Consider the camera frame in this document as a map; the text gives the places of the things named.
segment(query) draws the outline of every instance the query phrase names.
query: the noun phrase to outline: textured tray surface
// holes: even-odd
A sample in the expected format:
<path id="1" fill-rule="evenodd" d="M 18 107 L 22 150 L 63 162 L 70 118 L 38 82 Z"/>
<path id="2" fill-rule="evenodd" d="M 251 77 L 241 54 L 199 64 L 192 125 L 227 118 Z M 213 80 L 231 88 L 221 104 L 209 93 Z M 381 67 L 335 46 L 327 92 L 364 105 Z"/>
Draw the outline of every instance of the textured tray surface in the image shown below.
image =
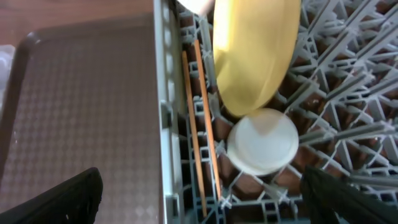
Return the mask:
<path id="1" fill-rule="evenodd" d="M 104 190 L 96 223 L 160 222 L 152 18 L 42 30 L 22 43 L 10 84 L 13 93 L 23 79 L 15 122 L 1 126 L 11 140 L 1 139 L 10 144 L 0 212 L 97 167 Z M 9 95 L 3 120 L 18 100 Z"/>

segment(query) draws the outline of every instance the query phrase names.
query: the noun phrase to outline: wooden chopstick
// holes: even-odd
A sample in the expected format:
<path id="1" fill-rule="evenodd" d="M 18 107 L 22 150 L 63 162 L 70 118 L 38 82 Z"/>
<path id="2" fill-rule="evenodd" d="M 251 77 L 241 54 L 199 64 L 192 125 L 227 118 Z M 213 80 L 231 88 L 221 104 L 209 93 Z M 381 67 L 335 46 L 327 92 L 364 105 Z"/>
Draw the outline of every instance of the wooden chopstick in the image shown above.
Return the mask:
<path id="1" fill-rule="evenodd" d="M 213 127 L 211 125 L 209 100 L 207 98 L 205 72 L 203 70 L 203 64 L 201 61 L 199 40 L 195 40 L 195 53 L 196 53 L 197 62 L 198 62 L 200 90 L 201 90 L 201 96 L 203 98 L 203 109 L 205 112 L 206 131 L 207 131 L 207 137 L 208 137 L 208 141 L 209 141 L 207 144 L 209 145 L 209 149 L 210 149 L 211 162 L 213 164 L 213 171 L 214 171 L 214 178 L 216 180 L 217 199 L 219 200 L 221 198 L 220 177 L 218 175 L 217 155 L 216 155 L 216 150 L 214 147 Z"/>
<path id="2" fill-rule="evenodd" d="M 185 51 L 182 52 L 182 64 L 183 64 L 183 73 L 184 73 L 184 79 L 185 79 L 185 91 L 187 92 L 189 122 L 191 124 L 193 153 L 195 154 L 195 165 L 197 168 L 199 194 L 200 194 L 200 199 L 201 199 L 201 208 L 203 211 L 203 217 L 206 217 L 207 216 L 207 208 L 206 208 L 205 185 L 203 183 L 203 172 L 201 169 L 197 125 L 195 122 L 195 115 L 193 112 L 193 100 L 192 100 L 192 90 L 191 90 L 191 81 L 190 81 L 190 76 L 189 76 L 189 68 L 188 68 L 188 58 L 187 58 L 187 53 Z"/>

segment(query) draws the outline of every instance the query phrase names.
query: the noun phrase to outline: yellow bowl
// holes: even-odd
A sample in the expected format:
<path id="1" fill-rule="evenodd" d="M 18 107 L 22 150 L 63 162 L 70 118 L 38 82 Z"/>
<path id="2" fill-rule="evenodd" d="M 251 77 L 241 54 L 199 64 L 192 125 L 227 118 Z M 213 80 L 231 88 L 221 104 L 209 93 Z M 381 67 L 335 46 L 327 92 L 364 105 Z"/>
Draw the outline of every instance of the yellow bowl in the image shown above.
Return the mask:
<path id="1" fill-rule="evenodd" d="M 217 0 L 213 50 L 225 107 L 243 116 L 267 103 L 285 77 L 300 0 Z"/>

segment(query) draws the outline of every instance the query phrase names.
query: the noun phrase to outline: white plastic cap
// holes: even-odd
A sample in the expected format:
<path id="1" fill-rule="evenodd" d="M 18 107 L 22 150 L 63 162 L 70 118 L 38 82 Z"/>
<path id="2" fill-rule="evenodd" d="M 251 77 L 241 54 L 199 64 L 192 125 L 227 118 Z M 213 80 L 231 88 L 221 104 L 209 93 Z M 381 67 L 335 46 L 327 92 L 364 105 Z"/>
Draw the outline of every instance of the white plastic cap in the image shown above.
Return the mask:
<path id="1" fill-rule="evenodd" d="M 12 58 L 15 48 L 12 45 L 0 45 L 0 112 L 4 91 L 7 87 L 8 76 L 10 74 Z"/>
<path id="2" fill-rule="evenodd" d="M 228 136 L 227 155 L 240 170 L 267 175 L 296 155 L 299 135 L 294 123 L 273 109 L 257 110 L 239 121 Z"/>
<path id="3" fill-rule="evenodd" d="M 204 16 L 214 5 L 214 0 L 178 0 L 189 11 Z"/>

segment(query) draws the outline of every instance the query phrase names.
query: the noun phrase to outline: white lid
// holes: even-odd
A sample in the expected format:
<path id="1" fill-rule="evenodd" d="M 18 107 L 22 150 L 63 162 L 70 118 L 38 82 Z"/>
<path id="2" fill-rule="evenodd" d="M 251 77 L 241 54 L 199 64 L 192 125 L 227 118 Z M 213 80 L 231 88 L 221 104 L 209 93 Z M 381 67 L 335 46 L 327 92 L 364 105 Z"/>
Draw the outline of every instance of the white lid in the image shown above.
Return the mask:
<path id="1" fill-rule="evenodd" d="M 214 0 L 177 0 L 189 11 L 204 16 L 211 9 Z"/>
<path id="2" fill-rule="evenodd" d="M 0 90 L 4 90 L 6 87 L 13 56 L 13 46 L 0 45 Z"/>
<path id="3" fill-rule="evenodd" d="M 228 156 L 243 172 L 266 175 L 286 166 L 299 147 L 294 123 L 273 109 L 257 110 L 239 121 L 228 137 Z"/>

